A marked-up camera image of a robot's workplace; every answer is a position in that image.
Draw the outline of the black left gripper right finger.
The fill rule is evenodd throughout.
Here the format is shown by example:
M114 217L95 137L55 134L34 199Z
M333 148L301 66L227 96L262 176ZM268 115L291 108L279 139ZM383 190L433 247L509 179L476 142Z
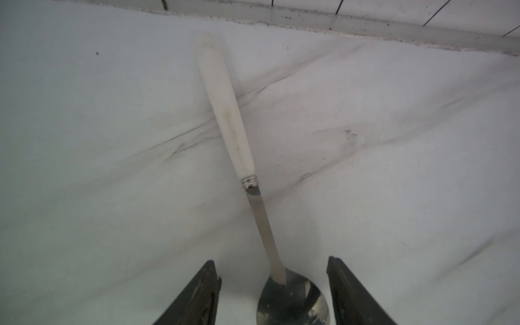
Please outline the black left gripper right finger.
M326 273L336 324L397 324L340 258L329 257Z

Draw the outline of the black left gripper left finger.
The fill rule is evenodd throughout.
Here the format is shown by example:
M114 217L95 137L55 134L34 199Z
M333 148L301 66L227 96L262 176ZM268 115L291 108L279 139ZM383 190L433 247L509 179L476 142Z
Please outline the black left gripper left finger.
M153 325L214 325L222 279L208 260Z

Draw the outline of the white handled silver spoon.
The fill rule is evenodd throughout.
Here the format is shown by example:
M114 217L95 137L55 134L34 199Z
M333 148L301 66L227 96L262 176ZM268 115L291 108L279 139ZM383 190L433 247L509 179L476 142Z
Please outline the white handled silver spoon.
M195 49L211 107L269 262L269 277L257 304L257 323L329 324L329 306L320 289L305 276L286 268L280 258L224 55L208 36L198 39Z

